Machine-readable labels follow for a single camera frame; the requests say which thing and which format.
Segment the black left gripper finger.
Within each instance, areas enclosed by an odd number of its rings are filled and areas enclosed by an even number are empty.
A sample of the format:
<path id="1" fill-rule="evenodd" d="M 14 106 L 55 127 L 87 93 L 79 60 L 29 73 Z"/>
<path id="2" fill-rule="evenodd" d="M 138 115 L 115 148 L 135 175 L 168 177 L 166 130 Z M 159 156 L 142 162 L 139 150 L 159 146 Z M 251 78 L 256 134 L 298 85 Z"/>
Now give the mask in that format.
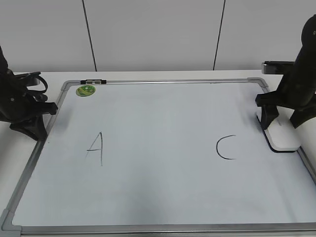
<path id="1" fill-rule="evenodd" d="M 37 110 L 40 114 L 55 115 L 58 107 L 54 102 L 37 102 Z"/>
<path id="2" fill-rule="evenodd" d="M 22 122 L 12 123 L 10 129 L 23 133 L 35 141 L 44 141 L 47 138 L 47 131 L 42 116 L 35 116 Z"/>

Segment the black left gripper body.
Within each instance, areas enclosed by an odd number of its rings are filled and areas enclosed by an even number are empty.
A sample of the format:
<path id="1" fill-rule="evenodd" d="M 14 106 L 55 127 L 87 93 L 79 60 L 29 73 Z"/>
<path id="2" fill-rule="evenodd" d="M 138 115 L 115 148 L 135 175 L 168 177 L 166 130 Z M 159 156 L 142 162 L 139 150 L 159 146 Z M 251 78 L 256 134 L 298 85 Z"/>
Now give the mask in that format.
<path id="1" fill-rule="evenodd" d="M 40 83 L 43 78 L 38 73 Z M 43 90 L 33 90 L 26 87 L 23 78 L 26 74 L 14 74 L 9 69 L 8 62 L 0 52 L 0 120 L 8 123 L 18 123 L 42 116 L 37 110 L 37 102 L 43 102 Z"/>

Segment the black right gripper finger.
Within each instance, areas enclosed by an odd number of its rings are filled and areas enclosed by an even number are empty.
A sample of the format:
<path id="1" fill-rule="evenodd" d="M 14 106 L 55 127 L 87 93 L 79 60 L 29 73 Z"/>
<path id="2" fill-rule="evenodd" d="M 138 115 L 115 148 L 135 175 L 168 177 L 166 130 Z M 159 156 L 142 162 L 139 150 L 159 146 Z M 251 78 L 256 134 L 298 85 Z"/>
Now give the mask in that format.
<path id="1" fill-rule="evenodd" d="M 311 107 L 303 110 L 295 110 L 292 114 L 290 121 L 294 128 L 298 128 L 306 121 L 316 117 L 316 108 Z"/>
<path id="2" fill-rule="evenodd" d="M 275 105 L 264 105 L 261 107 L 261 112 L 261 128 L 266 130 L 274 119 L 279 116 L 279 112 Z"/>

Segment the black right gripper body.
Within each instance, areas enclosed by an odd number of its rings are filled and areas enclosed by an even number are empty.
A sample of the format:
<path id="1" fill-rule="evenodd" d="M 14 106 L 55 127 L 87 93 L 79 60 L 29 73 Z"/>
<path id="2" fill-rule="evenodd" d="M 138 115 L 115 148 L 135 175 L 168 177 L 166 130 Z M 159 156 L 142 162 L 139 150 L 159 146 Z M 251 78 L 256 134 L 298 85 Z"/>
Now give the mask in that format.
<path id="1" fill-rule="evenodd" d="M 258 107 L 275 105 L 294 110 L 313 106 L 316 92 L 316 16 L 303 26 L 302 47 L 292 69 L 283 75 L 275 91 L 259 94 L 255 102 Z"/>

